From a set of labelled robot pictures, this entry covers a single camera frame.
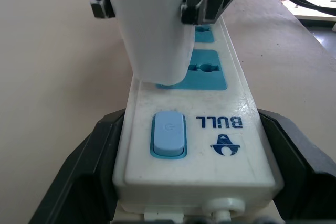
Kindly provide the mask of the dark window sill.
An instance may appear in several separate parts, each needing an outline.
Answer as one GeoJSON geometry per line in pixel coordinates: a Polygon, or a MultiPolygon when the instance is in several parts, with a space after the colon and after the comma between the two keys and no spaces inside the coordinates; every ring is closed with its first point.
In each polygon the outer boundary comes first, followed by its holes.
{"type": "Polygon", "coordinates": [[[336,17],[326,16],[295,16],[306,27],[333,28],[336,25],[336,17]]]}

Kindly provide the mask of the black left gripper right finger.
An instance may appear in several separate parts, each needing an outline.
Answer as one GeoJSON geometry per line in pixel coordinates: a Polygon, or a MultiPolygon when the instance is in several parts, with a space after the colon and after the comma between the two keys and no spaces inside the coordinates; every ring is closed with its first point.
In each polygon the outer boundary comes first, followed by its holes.
{"type": "Polygon", "coordinates": [[[284,180],[274,198],[289,224],[336,224],[336,162],[288,118],[258,111],[284,180]]]}

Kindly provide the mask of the white power strip blue sockets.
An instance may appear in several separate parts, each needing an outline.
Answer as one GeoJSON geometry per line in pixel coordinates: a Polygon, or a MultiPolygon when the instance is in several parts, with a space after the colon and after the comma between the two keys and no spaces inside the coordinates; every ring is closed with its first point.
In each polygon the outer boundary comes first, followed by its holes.
{"type": "Polygon", "coordinates": [[[131,83],[112,181],[121,208],[147,221],[248,216],[265,208],[284,184],[224,20],[207,30],[214,41],[195,44],[195,54],[206,59],[189,72],[219,72],[225,90],[131,83]],[[153,122],[161,111],[184,116],[182,158],[154,152],[153,122]]]}

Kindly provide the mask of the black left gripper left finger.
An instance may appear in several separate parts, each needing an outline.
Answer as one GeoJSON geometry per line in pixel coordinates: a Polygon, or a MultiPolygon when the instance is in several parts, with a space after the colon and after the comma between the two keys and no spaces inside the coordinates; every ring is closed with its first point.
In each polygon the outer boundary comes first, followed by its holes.
{"type": "Polygon", "coordinates": [[[99,120],[66,158],[28,224],[110,224],[118,197],[112,182],[125,110],[99,120]]]}

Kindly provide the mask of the white charger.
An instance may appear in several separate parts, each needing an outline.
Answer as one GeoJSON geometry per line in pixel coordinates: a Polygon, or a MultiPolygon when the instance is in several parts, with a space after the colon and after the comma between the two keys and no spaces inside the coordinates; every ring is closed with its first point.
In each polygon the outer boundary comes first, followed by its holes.
{"type": "Polygon", "coordinates": [[[162,85],[186,76],[195,27],[181,21],[183,0],[110,0],[134,76],[162,85]]]}

